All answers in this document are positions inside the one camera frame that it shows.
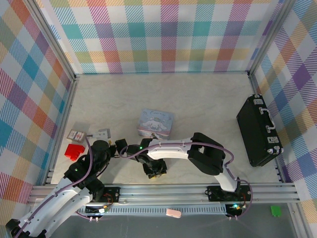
pink eraser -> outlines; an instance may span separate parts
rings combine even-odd
[[[166,215],[170,217],[180,218],[182,216],[182,213],[180,211],[167,209]]]

briefcase handle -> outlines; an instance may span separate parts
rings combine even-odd
[[[265,127],[266,127],[267,132],[271,133],[271,130],[275,129],[275,123],[273,122],[273,119],[271,117],[271,114],[269,113],[269,110],[266,109],[266,108],[261,108],[261,107],[259,108],[259,110],[260,110],[261,115],[264,114],[264,112],[267,112],[268,117],[269,117],[269,119],[270,119],[270,121],[271,121],[273,126],[266,125]]]

red block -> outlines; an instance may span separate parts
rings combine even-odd
[[[69,144],[65,151],[65,156],[69,157],[72,161],[76,161],[84,151],[85,147],[82,145]]]

plaid wallpaper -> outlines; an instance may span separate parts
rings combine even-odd
[[[317,237],[317,2],[298,0],[256,72],[284,146],[279,160],[296,184]]]
[[[37,2],[78,73],[245,71],[276,17],[274,8],[282,4],[281,0],[46,0],[45,6],[42,0]]]
[[[22,0],[0,2],[0,237],[41,181],[71,80]]]

white floor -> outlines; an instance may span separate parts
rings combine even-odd
[[[89,133],[111,129],[111,140],[140,143],[136,125],[143,108],[174,113],[171,140],[202,132],[235,155],[229,166],[249,182],[278,182],[274,161],[250,166],[236,115],[252,89],[246,74],[124,74],[82,75],[70,112],[52,183],[58,183],[72,161],[64,156],[66,136],[77,129]],[[100,180],[104,183],[216,183],[191,162],[166,159],[167,174],[148,179],[142,165],[112,159]]]

